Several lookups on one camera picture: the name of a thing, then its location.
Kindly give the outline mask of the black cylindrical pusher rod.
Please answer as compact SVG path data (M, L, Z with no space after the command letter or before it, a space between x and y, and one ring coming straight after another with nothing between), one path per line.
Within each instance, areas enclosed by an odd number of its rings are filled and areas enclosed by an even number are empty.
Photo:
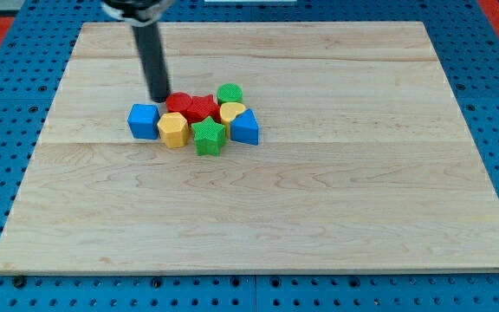
M159 26L157 23L132 26L132 31L149 95L155 102L164 102L171 93L171 86Z

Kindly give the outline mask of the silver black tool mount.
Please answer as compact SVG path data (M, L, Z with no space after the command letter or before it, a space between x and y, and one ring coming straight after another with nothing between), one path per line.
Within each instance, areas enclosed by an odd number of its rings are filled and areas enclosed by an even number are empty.
M175 0L101 0L102 10L115 20L132 26L156 23Z

